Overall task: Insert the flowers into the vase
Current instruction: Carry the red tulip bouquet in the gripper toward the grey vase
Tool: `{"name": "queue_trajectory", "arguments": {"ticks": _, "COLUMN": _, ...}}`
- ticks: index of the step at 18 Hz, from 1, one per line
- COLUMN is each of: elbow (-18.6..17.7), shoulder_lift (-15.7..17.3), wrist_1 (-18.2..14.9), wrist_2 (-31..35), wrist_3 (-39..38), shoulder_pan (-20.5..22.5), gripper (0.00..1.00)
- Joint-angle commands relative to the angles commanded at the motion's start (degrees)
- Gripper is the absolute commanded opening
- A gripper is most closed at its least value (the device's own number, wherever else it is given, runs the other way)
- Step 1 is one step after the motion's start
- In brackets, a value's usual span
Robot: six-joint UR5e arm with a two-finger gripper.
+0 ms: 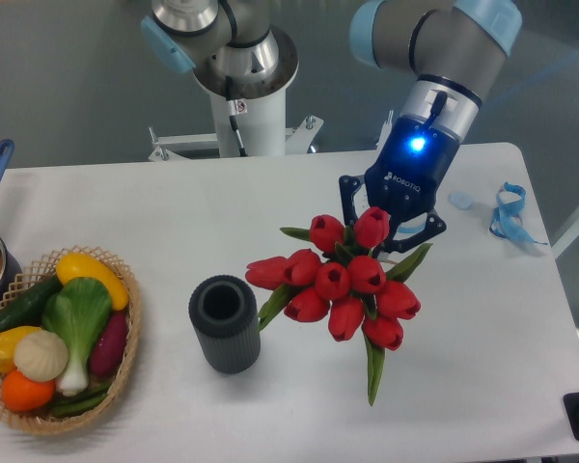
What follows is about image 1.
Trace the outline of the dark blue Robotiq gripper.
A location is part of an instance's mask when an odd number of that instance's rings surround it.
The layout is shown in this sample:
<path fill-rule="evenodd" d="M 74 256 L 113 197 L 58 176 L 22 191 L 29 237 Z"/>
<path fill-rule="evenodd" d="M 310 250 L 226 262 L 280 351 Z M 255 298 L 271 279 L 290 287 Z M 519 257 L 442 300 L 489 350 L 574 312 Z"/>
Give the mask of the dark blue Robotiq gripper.
<path fill-rule="evenodd" d="M 458 149 L 459 141 L 448 134 L 400 117 L 365 178 L 339 178 L 346 226 L 353 226 L 370 205 L 400 223 L 373 252 L 377 259 L 406 253 L 447 229 L 433 208 L 437 189 Z"/>

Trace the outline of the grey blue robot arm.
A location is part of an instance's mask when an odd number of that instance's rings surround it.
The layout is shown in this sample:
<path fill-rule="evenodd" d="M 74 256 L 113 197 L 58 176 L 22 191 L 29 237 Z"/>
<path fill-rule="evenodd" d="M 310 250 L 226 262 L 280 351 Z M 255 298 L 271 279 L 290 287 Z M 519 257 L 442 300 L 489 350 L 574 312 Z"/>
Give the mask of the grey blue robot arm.
<path fill-rule="evenodd" d="M 443 232 L 436 193 L 522 25 L 511 1 L 369 1 L 349 27 L 353 56 L 416 80 L 400 115 L 361 176 L 344 176 L 344 220 L 357 221 L 354 196 L 387 212 L 378 252 L 404 253 Z M 224 157 L 283 155 L 286 90 L 296 47 L 274 26 L 265 1 L 155 1 L 140 24 L 155 56 L 193 73 L 211 103 Z"/>

